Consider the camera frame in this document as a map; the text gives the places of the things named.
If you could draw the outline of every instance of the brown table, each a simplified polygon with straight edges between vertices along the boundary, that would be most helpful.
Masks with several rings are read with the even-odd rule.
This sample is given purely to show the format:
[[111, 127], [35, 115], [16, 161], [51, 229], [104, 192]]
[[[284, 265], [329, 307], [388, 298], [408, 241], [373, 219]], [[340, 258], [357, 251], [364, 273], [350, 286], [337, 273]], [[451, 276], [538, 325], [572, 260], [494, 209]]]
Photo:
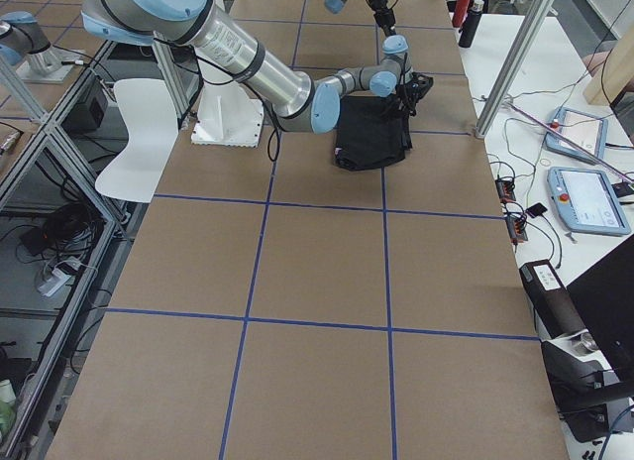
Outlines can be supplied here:
[[[444, 0], [395, 12], [436, 80], [407, 159], [182, 132], [48, 458], [567, 458]], [[382, 40], [363, 0], [232, 15], [315, 76]]]

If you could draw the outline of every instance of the black cylinder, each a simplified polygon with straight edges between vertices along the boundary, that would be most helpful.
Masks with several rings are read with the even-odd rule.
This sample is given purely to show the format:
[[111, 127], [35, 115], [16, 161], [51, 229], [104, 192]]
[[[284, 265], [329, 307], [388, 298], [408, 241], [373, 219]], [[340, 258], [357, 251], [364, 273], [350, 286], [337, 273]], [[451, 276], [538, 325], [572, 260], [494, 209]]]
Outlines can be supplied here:
[[458, 46], [468, 49], [472, 46], [474, 37], [476, 36], [477, 25], [482, 17], [483, 2], [475, 0], [472, 8], [467, 13], [467, 18], [460, 29], [461, 35], [458, 41]]

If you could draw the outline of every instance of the folded black fabric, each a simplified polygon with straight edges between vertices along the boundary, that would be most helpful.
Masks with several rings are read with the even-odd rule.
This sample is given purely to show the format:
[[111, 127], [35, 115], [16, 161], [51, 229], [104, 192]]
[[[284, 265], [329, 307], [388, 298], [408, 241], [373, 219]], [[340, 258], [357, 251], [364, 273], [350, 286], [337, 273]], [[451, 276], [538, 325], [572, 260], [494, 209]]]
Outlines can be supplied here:
[[395, 99], [346, 96], [337, 125], [335, 164], [349, 171], [376, 170], [405, 158], [410, 144]]

